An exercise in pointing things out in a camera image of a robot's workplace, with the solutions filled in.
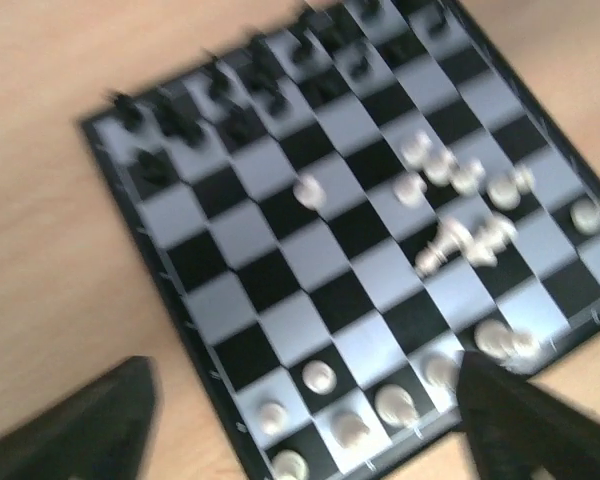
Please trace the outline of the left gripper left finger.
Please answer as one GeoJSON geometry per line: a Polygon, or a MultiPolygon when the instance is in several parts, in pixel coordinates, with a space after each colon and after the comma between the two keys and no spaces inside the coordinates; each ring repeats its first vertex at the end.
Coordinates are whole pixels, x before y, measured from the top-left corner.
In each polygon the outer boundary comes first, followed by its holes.
{"type": "Polygon", "coordinates": [[[131,356],[0,438],[0,479],[137,479],[155,412],[151,359],[131,356]]]}

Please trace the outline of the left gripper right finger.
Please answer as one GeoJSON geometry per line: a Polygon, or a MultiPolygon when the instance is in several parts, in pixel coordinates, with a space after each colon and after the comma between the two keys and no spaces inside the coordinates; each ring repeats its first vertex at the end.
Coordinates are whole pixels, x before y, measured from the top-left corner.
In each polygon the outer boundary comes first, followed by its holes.
{"type": "Polygon", "coordinates": [[[481,352],[464,354],[456,401],[481,479],[600,479],[600,423],[481,352]]]}

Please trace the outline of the white king front row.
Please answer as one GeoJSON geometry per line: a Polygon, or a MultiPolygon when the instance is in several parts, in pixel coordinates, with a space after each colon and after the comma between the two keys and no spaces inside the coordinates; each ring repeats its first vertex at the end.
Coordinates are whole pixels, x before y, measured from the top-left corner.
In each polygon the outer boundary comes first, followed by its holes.
{"type": "Polygon", "coordinates": [[[530,374],[542,350],[530,331],[510,328],[495,319],[477,324],[474,342],[480,352],[518,374],[530,374]]]}

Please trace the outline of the white rook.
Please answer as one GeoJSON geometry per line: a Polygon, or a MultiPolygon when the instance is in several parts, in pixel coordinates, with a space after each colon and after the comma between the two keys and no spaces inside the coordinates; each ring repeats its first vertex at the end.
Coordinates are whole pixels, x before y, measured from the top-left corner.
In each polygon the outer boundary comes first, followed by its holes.
{"type": "Polygon", "coordinates": [[[308,480],[309,465],[306,459],[293,450],[282,450],[271,460],[275,480],[308,480]]]}

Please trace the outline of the black white chess board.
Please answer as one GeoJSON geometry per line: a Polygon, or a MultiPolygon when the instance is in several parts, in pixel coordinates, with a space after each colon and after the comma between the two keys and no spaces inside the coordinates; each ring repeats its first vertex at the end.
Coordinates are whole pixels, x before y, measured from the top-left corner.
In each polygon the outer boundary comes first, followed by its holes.
{"type": "Polygon", "coordinates": [[[246,476],[379,479],[458,426],[435,354],[600,331],[600,180],[457,1],[304,9],[81,128],[246,476]],[[441,219],[517,235],[420,278],[441,219]]]}

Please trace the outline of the white bishop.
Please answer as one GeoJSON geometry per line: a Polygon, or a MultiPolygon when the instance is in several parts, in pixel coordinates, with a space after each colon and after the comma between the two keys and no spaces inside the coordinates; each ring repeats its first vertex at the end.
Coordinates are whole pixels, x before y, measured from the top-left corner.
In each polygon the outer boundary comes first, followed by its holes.
{"type": "Polygon", "coordinates": [[[459,220],[452,217],[441,219],[434,239],[415,257],[416,274],[424,278],[435,273],[452,253],[463,250],[472,242],[472,234],[459,220]]]}

